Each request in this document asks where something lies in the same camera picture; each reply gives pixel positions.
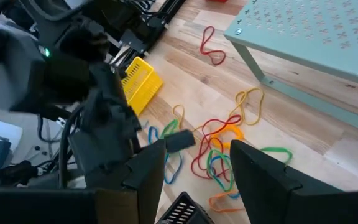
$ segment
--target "yellow plastic basket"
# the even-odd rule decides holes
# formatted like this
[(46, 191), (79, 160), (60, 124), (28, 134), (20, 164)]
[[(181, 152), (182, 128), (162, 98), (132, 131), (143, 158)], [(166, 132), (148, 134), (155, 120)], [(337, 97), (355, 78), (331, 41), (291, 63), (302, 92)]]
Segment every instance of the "yellow plastic basket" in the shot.
[(140, 115), (162, 86), (162, 79), (140, 57), (136, 57), (125, 72), (127, 77), (122, 80), (125, 97), (136, 115)]

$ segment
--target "green led light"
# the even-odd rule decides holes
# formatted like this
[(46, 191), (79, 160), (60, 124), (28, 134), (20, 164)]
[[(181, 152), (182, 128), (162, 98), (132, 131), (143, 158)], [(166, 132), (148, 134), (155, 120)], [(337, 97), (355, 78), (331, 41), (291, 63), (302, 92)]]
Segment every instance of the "green led light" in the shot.
[(49, 57), (50, 56), (50, 51), (48, 48), (45, 48), (45, 56)]

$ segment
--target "wooden tabletop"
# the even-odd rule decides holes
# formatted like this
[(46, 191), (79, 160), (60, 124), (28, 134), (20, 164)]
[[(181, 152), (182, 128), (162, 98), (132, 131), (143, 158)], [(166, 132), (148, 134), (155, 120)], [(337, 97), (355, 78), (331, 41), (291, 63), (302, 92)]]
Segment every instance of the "wooden tabletop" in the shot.
[[(149, 121), (162, 130), (175, 119), (171, 114), (172, 108), (181, 104), (186, 109), (183, 128), (193, 129), (211, 118), (227, 119), (236, 106), (236, 93), (258, 86), (265, 93), (262, 119), (255, 126), (240, 126), (245, 142), (256, 148), (286, 147), (293, 153), (290, 166), (337, 188), (358, 190), (358, 129), (260, 86), (234, 47), (223, 37), (223, 31), (245, 4), (245, 0), (228, 0), (226, 3), (186, 0), (146, 58), (164, 84), (140, 120)], [(158, 0), (154, 7), (161, 5), (162, 1)], [(214, 26), (216, 31), (205, 50), (225, 51), (227, 57), (221, 65), (211, 65), (209, 57), (199, 52), (206, 26)], [(267, 75), (358, 113), (358, 84), (256, 50), (251, 49), (251, 53)], [(243, 105), (249, 121), (257, 117), (259, 94), (250, 94)], [(142, 144), (147, 144), (147, 131), (141, 132), (139, 137)], [(225, 140), (230, 138), (230, 135), (224, 137)], [(244, 210), (216, 213), (210, 209), (208, 198), (222, 190), (214, 181), (200, 179), (191, 173), (190, 163), (197, 155), (198, 147), (199, 142), (182, 152), (185, 159), (183, 169), (174, 184), (164, 184), (157, 219), (182, 191), (186, 191), (204, 207), (215, 223), (249, 223)], [(284, 159), (283, 155), (271, 155)], [(179, 158), (173, 157), (168, 163), (168, 175), (178, 163)], [(243, 204), (241, 200), (223, 198), (215, 206), (243, 207)]]

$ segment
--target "perforated board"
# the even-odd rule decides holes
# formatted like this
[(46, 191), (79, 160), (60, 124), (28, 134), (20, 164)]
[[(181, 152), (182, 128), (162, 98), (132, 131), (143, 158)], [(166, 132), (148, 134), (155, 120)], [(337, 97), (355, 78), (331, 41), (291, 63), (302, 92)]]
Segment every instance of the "perforated board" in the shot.
[(358, 0), (250, 0), (225, 36), (358, 82)]

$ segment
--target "floor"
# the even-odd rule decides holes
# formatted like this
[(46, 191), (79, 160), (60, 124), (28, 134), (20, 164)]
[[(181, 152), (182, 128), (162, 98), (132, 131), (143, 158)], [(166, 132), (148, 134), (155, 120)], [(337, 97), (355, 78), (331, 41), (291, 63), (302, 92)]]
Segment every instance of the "floor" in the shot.
[[(161, 6), (162, 2), (157, 0), (154, 7)], [(358, 129), (275, 90), (259, 86), (234, 47), (224, 38), (224, 30), (245, 4), (246, 0), (228, 0), (224, 4), (186, 0), (146, 58), (164, 84), (141, 114), (141, 121), (149, 121), (161, 130), (175, 119), (171, 110), (177, 104), (186, 109), (183, 122), (186, 129), (193, 129), (211, 118), (227, 119), (236, 105), (236, 93), (258, 86), (265, 93), (262, 119), (255, 126), (241, 126), (246, 142), (257, 148), (286, 147), (294, 155), (290, 166), (340, 189), (358, 190)], [(214, 26), (216, 31), (205, 50), (221, 49), (227, 54), (224, 63), (218, 66), (211, 65), (209, 57), (199, 52), (203, 30), (207, 26)], [(251, 53), (267, 75), (358, 113), (358, 84), (256, 50), (251, 49)], [(248, 121), (257, 117), (259, 98), (260, 93), (252, 93), (243, 105)], [(175, 111), (176, 115), (180, 113), (179, 109)], [(147, 133), (144, 131), (139, 136), (146, 144)], [(248, 223), (245, 211), (216, 213), (210, 209), (208, 198), (221, 190), (212, 180), (200, 179), (191, 173), (190, 163), (197, 152), (198, 145), (184, 151), (185, 164), (177, 181), (163, 186), (157, 218), (182, 191), (186, 191), (216, 223)], [(169, 162), (168, 174), (172, 174), (178, 163), (178, 157)], [(241, 200), (224, 198), (215, 206), (243, 207), (243, 204)]]

